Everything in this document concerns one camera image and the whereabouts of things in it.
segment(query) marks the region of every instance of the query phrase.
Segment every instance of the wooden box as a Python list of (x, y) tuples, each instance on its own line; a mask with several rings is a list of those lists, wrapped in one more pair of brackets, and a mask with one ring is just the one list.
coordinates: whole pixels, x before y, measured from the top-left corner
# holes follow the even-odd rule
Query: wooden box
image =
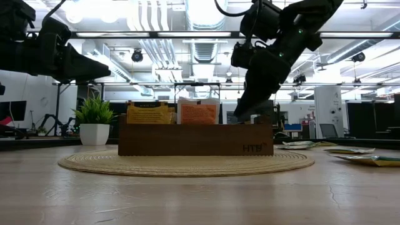
[(119, 117), (120, 156), (270, 156), (273, 131), (264, 124), (127, 124)]

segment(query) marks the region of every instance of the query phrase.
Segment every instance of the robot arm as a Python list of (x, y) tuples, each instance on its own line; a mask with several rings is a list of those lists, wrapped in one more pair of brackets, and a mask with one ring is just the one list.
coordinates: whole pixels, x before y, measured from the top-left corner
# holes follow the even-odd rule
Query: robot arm
[(253, 0), (240, 31), (246, 37), (254, 34), (262, 41), (275, 41), (265, 47), (254, 47), (249, 39), (236, 43), (231, 64), (247, 69), (246, 88), (234, 112), (237, 117), (248, 116), (252, 108), (276, 93), (306, 48), (315, 51), (323, 43), (316, 33), (343, 2), (303, 0), (280, 10), (267, 0), (259, 1)]
[(26, 28), (28, 24), (33, 28), (35, 19), (35, 10), (23, 0), (0, 1), (0, 69), (52, 76), (63, 84), (110, 75), (108, 66), (80, 55), (67, 44), (71, 31), (49, 15), (39, 35), (27, 37)]

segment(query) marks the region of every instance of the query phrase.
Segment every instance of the round jute mat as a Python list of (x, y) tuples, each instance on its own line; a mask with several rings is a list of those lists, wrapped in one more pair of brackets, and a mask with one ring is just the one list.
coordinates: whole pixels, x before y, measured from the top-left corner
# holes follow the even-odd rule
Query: round jute mat
[(118, 156), (118, 150), (80, 152), (58, 164), (78, 171), (128, 176), (242, 176), (303, 168), (314, 160), (274, 150), (273, 156)]

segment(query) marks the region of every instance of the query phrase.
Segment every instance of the table surface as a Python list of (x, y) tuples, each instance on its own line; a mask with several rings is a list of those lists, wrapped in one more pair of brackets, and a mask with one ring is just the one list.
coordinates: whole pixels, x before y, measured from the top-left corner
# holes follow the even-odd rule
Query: table surface
[(316, 160), (310, 167), (255, 176), (129, 177), (57, 165), (111, 148), (0, 152), (1, 224), (399, 224), (400, 168), (354, 164), (322, 149), (295, 151)]

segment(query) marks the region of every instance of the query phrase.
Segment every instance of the red object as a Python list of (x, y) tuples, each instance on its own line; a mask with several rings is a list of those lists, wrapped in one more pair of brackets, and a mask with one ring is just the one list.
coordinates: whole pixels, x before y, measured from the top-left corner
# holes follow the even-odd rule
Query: red object
[(13, 119), (11, 119), (11, 117), (6, 117), (5, 119), (3, 119), (2, 121), (0, 121), (1, 125), (7, 125), (9, 123), (11, 123), (13, 121)]

